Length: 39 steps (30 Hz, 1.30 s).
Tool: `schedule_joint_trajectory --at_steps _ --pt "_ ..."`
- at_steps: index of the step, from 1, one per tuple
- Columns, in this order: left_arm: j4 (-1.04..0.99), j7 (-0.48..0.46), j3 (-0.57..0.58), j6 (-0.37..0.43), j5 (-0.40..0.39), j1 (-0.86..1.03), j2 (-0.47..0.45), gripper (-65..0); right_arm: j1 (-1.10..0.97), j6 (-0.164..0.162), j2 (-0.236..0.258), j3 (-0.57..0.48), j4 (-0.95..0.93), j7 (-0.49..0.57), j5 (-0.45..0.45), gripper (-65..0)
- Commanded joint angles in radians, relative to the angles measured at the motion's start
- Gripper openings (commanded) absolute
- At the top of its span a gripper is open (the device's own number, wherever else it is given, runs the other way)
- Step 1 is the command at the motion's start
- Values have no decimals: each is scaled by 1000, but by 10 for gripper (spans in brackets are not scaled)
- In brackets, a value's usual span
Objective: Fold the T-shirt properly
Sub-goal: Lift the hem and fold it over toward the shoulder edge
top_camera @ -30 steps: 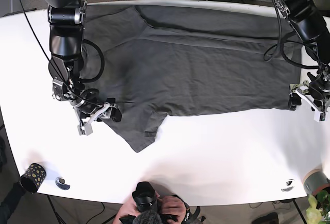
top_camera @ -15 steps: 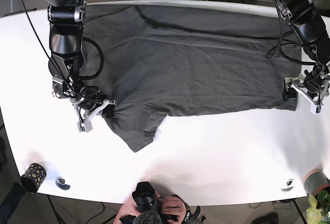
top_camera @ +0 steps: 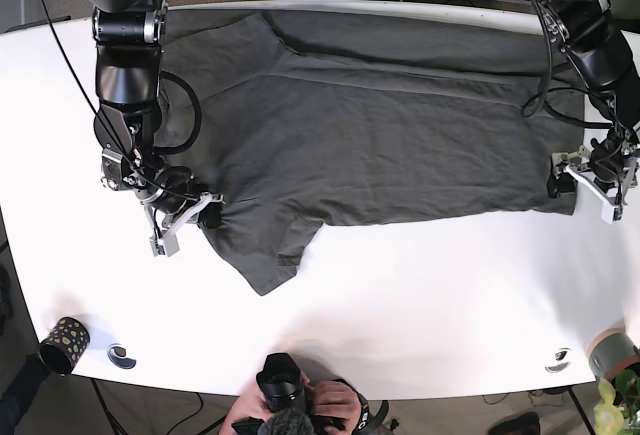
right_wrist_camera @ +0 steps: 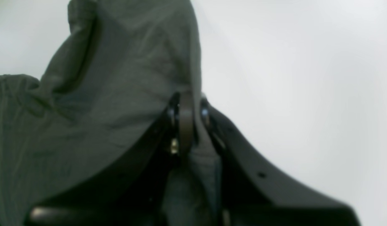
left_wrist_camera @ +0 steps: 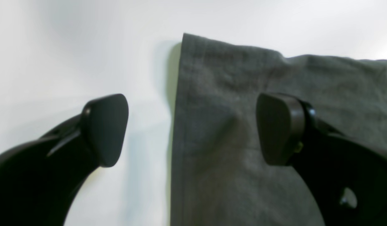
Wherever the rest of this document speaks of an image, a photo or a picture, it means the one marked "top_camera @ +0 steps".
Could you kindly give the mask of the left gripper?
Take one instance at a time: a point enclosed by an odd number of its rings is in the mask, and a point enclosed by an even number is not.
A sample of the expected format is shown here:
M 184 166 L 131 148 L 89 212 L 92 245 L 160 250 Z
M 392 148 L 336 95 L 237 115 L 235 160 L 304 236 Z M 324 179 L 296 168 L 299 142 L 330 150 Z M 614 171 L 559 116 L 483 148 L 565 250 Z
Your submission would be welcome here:
M 566 171 L 567 153 L 552 153 L 547 194 L 552 199 L 575 193 L 575 179 Z M 610 128 L 602 139 L 591 138 L 584 155 L 584 173 L 602 193 L 626 193 L 636 181 L 639 166 L 639 132 Z

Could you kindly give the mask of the photographer left hand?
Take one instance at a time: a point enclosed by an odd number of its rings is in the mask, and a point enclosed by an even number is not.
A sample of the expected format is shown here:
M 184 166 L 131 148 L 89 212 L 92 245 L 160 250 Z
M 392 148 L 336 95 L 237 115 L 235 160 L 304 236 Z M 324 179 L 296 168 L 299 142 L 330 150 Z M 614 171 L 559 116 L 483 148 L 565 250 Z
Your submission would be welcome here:
M 218 434 L 235 434 L 232 425 L 240 420 L 254 418 L 266 421 L 271 416 L 272 412 L 266 405 L 263 393 L 258 385 L 255 382 L 252 382 L 243 390 L 241 395 L 231 406 Z

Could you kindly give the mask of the photographer right hand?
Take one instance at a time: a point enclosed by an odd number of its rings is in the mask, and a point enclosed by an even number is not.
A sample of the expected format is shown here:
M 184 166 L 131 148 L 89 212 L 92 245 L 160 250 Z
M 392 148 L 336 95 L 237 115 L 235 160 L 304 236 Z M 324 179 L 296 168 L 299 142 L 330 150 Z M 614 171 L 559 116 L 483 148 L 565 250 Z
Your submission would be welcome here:
M 311 414 L 338 420 L 342 429 L 326 426 L 326 434 L 351 434 L 359 423 L 361 404 L 348 385 L 337 381 L 321 381 L 306 387 L 311 400 Z

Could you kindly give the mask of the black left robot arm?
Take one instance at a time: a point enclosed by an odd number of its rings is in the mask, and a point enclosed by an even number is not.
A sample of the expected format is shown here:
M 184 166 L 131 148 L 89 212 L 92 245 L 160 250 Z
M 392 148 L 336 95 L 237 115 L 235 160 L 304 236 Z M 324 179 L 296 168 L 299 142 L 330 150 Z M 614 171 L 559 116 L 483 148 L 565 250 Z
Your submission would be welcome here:
M 559 31 L 558 48 L 611 123 L 607 138 L 592 142 L 587 162 L 595 184 L 620 188 L 639 144 L 639 75 L 632 50 L 614 22 L 610 0 L 540 0 Z

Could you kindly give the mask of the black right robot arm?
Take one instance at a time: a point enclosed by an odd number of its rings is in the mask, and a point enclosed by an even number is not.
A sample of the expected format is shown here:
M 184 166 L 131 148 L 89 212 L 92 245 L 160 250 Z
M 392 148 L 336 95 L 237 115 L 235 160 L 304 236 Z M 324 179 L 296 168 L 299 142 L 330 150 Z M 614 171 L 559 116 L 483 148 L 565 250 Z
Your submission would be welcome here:
M 153 216 L 168 223 L 179 217 L 202 228 L 221 222 L 221 198 L 203 201 L 206 187 L 184 166 L 166 159 L 196 142 L 203 113 L 196 93 L 180 77 L 162 70 L 161 39 L 166 0 L 89 0 L 96 42 L 96 95 L 99 106 L 94 133 L 102 147 L 102 180 L 114 191 L 133 191 Z M 162 124 L 159 84 L 169 81 L 187 95 L 194 112 L 191 133 L 179 145 L 158 146 Z

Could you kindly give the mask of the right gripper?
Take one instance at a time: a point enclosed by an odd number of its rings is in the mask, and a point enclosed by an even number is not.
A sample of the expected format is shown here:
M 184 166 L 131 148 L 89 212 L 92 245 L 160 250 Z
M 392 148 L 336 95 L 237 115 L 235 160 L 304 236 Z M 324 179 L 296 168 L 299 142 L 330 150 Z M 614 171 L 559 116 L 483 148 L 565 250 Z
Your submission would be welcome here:
M 188 147 L 154 147 L 150 152 L 135 148 L 125 156 L 107 147 L 101 154 L 101 181 L 113 191 L 133 191 L 139 202 L 163 213 L 182 213 L 207 193 L 196 182 L 191 169 L 166 162 L 166 156 L 181 154 Z M 221 225 L 221 205 L 209 203 L 197 216 L 200 229 Z

